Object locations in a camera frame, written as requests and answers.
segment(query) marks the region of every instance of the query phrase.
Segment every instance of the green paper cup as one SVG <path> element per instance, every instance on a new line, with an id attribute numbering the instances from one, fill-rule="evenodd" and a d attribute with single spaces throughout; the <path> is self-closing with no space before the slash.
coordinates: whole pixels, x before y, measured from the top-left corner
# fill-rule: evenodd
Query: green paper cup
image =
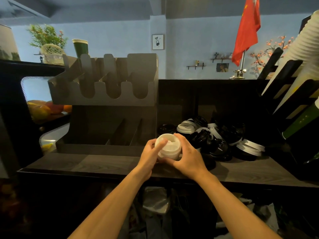
<path id="1" fill-rule="evenodd" d="M 89 54 L 88 41 L 86 40 L 72 40 L 75 52 L 77 53 L 78 58 L 81 57 L 81 54 Z"/>

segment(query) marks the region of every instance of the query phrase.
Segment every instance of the dark wooden counter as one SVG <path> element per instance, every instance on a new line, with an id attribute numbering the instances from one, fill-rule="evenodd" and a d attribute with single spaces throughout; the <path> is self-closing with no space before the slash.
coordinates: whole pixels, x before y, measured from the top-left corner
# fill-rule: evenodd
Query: dark wooden counter
<path id="1" fill-rule="evenodd" d="M 123 178 L 138 163 L 139 157 L 78 155 L 49 153 L 19 172 L 40 174 L 78 175 L 88 177 Z M 293 186 L 319 188 L 318 182 L 298 180 L 272 158 L 262 157 L 256 161 L 233 158 L 229 162 L 217 162 L 211 173 L 221 182 L 257 185 Z M 153 179 L 187 180 L 178 170 L 156 164 Z"/>

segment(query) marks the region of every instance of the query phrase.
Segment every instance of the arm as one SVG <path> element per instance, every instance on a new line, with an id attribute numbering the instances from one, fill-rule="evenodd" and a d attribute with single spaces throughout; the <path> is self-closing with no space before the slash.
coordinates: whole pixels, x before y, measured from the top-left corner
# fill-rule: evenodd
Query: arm
<path id="1" fill-rule="evenodd" d="M 213 202 L 234 239 L 280 239 L 262 220 L 230 193 L 205 167 L 203 158 L 187 139 L 175 134 L 181 141 L 183 156 L 180 161 L 160 159 L 196 181 Z"/>
<path id="2" fill-rule="evenodd" d="M 138 165 L 88 215 L 69 239 L 117 238 L 135 195 L 150 178 L 157 154 L 167 143 L 167 140 L 163 140 L 153 148 L 155 141 L 147 142 Z"/>

